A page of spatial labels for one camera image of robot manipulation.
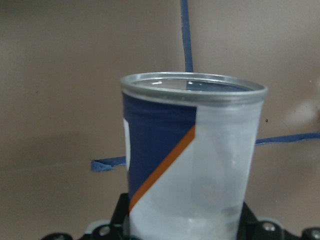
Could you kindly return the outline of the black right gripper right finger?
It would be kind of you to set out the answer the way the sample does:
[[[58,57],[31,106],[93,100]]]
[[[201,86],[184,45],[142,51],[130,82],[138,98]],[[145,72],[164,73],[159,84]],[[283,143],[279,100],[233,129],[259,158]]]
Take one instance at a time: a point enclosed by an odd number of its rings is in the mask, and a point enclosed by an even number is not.
[[[237,240],[319,240],[320,228],[310,227],[294,235],[272,220],[258,220],[244,202],[237,231]]]

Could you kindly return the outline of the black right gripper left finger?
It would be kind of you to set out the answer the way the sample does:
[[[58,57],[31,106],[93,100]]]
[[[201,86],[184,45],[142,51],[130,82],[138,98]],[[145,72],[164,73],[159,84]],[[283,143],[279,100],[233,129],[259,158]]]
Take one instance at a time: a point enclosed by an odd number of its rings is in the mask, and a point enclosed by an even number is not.
[[[129,195],[121,193],[110,221],[93,222],[79,240],[129,240],[128,208]]]

